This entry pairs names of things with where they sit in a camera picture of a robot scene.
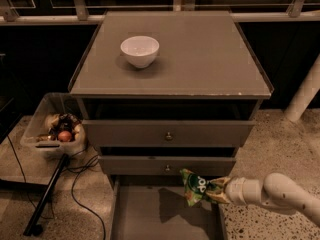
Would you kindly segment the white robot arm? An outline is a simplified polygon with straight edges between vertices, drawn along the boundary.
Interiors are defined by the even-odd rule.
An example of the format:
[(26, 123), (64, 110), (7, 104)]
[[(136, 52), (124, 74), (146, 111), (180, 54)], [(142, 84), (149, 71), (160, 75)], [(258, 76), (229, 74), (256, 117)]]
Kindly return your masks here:
[(218, 190), (206, 191), (212, 200), (237, 206), (256, 205), (283, 214), (300, 212), (320, 226), (320, 199), (286, 175), (271, 173), (263, 180), (224, 177), (212, 182), (219, 186)]

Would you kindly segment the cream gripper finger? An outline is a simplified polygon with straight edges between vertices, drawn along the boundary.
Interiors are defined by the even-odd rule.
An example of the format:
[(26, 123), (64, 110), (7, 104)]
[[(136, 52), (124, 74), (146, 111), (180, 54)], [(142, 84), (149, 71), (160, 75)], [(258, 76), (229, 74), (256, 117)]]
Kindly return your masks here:
[(218, 203), (228, 204), (230, 203), (230, 199), (224, 192), (215, 193), (213, 199)]
[(231, 178), (230, 177), (220, 177), (215, 178), (210, 181), (211, 184), (215, 184), (219, 188), (224, 188), (229, 182)]

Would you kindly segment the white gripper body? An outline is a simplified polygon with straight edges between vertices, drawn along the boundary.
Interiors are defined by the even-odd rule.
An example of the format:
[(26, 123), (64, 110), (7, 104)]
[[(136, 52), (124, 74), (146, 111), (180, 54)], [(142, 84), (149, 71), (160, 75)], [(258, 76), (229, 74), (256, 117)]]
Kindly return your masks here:
[(232, 178), (225, 193), (234, 205), (262, 204), (262, 182), (258, 179)]

